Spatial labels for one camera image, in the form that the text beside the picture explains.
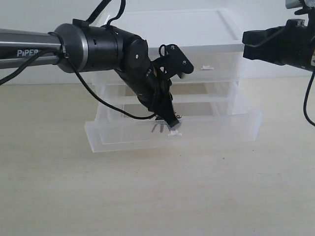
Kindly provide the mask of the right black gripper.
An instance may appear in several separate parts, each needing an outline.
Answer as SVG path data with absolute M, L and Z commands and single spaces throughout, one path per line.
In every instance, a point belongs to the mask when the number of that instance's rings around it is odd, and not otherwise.
M 314 71 L 315 25 L 289 19 L 284 26 L 245 31 L 243 57 Z

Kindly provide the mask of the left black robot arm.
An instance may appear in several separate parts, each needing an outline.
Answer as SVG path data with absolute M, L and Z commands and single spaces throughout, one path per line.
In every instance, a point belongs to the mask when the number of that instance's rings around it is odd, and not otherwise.
M 2 84 L 29 66 L 47 64 L 77 76 L 83 72 L 113 70 L 152 116 L 164 120 L 171 128 L 180 123 L 170 93 L 170 79 L 179 69 L 168 54 L 151 60 L 148 43 L 139 35 L 117 27 L 75 24 L 62 24 L 49 33 L 0 31 L 0 66 L 14 69 L 1 79 Z

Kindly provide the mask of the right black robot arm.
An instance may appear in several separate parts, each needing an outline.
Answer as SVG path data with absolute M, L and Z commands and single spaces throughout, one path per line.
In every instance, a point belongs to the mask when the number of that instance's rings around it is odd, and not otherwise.
M 245 31 L 243 57 L 271 64 L 313 71 L 315 29 L 302 19 L 289 19 L 284 26 Z

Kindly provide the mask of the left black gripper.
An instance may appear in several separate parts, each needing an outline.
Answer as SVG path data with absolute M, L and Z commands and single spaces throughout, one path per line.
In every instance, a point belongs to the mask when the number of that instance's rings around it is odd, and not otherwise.
M 160 120 L 166 122 L 169 128 L 177 128 L 180 121 L 176 117 L 170 86 L 172 82 L 160 70 L 151 66 L 142 78 L 142 88 L 137 92 L 137 98 L 148 111 L 157 114 Z

